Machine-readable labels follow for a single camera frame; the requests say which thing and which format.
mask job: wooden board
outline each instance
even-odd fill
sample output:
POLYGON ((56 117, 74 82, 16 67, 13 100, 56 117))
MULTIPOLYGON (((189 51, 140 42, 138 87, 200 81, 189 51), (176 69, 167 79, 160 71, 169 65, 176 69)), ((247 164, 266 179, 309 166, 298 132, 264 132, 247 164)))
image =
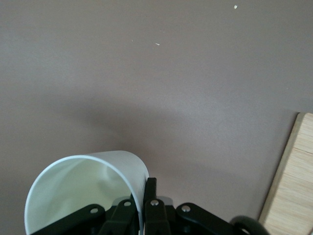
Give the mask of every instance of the wooden board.
POLYGON ((259 221, 271 235, 313 229, 313 114, 299 114, 259 221))

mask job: wooden panel edge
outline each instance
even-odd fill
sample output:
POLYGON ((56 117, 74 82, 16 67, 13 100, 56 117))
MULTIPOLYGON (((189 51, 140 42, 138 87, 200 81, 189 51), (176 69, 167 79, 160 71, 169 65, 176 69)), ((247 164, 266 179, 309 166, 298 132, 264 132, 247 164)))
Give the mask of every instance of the wooden panel edge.
POLYGON ((302 124, 302 120, 303 120, 305 114, 306 113, 299 113, 297 115, 297 118, 296 118, 295 123, 293 125, 291 134, 290 134, 289 139, 287 141, 284 153, 282 155, 281 161, 280 161, 280 163, 278 165, 278 168, 276 170, 275 176, 273 178, 273 181, 272 181, 272 184, 270 186, 267 198, 265 200, 265 203, 263 205, 263 208, 262 208, 262 211, 261 211, 261 214, 260 214, 260 217, 259 217, 259 222, 261 224, 265 224, 265 221, 266 221, 266 218, 268 216, 269 210, 271 208, 273 199, 274 199, 274 197, 276 195, 278 184, 279 184, 279 182, 281 180, 281 177, 283 175, 283 172, 284 172, 287 160, 288 160, 289 155, 291 153, 291 150, 293 148, 295 139, 296 139, 296 137, 298 135, 298 132, 299 132, 299 129, 300 129, 300 126, 302 124))

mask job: metal screw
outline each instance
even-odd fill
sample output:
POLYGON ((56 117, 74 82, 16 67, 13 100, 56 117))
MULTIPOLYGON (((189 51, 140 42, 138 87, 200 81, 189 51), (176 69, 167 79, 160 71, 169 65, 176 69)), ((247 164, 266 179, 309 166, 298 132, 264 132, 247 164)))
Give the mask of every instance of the metal screw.
POLYGON ((187 205, 185 205, 185 206, 182 206, 181 207, 181 210, 183 211, 183 212, 190 212, 190 207, 189 206, 187 206, 187 205))
POLYGON ((129 207, 132 203, 131 202, 124 202, 125 207, 129 207))
POLYGON ((92 208, 91 210, 90 210, 90 213, 91 214, 95 214, 95 213, 97 213, 99 210, 98 210, 98 208, 92 208))
POLYGON ((151 204, 152 206, 157 206, 157 205, 158 205, 158 200, 152 200, 152 201, 150 202, 150 204, 151 204))

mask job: cup rim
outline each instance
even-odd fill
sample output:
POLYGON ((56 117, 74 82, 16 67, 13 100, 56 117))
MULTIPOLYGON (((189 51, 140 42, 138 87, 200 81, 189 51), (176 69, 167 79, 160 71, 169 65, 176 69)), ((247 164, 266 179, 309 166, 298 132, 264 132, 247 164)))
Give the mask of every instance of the cup rim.
POLYGON ((38 176, 37 178, 35 179, 34 183, 32 184, 29 192, 28 192, 28 195, 27 195, 27 198, 26 198, 26 203, 25 203, 25 209, 24 209, 24 225, 25 225, 25 231, 26 231, 26 234, 30 234, 30 227, 29 227, 29 221, 28 221, 28 211, 29 211, 29 203, 30 203, 30 200, 31 200, 31 196, 32 196, 32 193, 34 191, 34 188, 36 187, 37 183, 40 181, 41 177, 47 172, 49 171, 51 168, 53 168, 55 165, 59 164, 59 163, 62 163, 62 162, 65 162, 65 161, 68 161, 68 160, 73 160, 73 159, 85 159, 85 160, 92 160, 92 161, 96 161, 96 162, 99 162, 99 163, 102 163, 104 164, 105 166, 107 167, 110 167, 112 170, 114 170, 115 173, 117 173, 122 179, 123 181, 126 183, 127 187, 129 188, 129 190, 131 191, 132 195, 133 195, 133 198, 134 198, 134 201, 135 201, 135 204, 136 204, 136 208, 137 208, 137 211, 139 214, 141 214, 141 208, 140 208, 140 203, 138 201, 138 198, 135 194, 135 191, 132 187, 132 185, 130 184, 130 182, 127 180, 127 178, 125 177, 125 175, 117 168, 115 167, 114 165, 112 165, 111 163, 101 159, 101 158, 98 158, 98 157, 93 157, 93 156, 90 156, 90 155, 74 155, 74 156, 69 156, 69 157, 64 157, 64 158, 61 158, 53 163, 51 163, 49 166, 47 166, 38 176))

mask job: white paper cup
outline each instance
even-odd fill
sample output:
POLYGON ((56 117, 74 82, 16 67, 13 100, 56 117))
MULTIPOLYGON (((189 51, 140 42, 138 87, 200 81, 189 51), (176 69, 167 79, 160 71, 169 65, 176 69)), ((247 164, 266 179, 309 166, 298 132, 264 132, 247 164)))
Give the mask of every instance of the white paper cup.
POLYGON ((99 204, 107 211, 120 197, 134 197, 143 232, 143 194, 148 170, 143 161, 126 151, 62 158, 49 165, 33 183, 26 200, 26 234, 85 207, 99 204))

